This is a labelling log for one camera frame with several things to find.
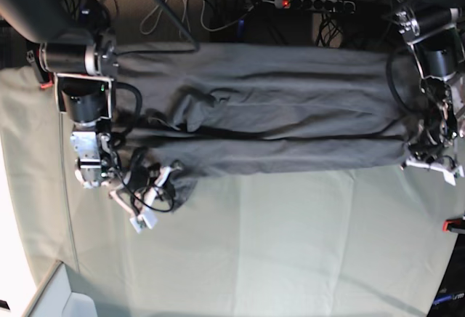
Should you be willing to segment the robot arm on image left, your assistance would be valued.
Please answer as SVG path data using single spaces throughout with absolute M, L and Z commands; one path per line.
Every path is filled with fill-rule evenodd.
M 86 189 L 106 187 L 136 230 L 154 227 L 155 202 L 174 200 L 169 176 L 180 165 L 145 165 L 145 148 L 136 149 L 127 166 L 121 163 L 118 151 L 134 124 L 113 130 L 116 92 L 134 95 L 134 119 L 140 117 L 142 95 L 117 80 L 108 10 L 98 0 L 1 0 L 1 16 L 28 41 L 36 78 L 54 87 L 58 111 L 73 122 L 76 179 Z

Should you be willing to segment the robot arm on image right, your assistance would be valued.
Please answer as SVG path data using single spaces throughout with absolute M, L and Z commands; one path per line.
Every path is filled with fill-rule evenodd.
M 464 136 L 464 0 L 394 0 L 385 18 L 395 23 L 404 44 L 388 58 L 389 89 L 403 111 L 418 120 L 416 136 L 409 142 L 404 166 L 432 169 L 456 179 L 464 170 L 456 148 Z M 424 96 L 417 108 L 408 106 L 394 85 L 393 64 L 398 54 L 412 56 Z

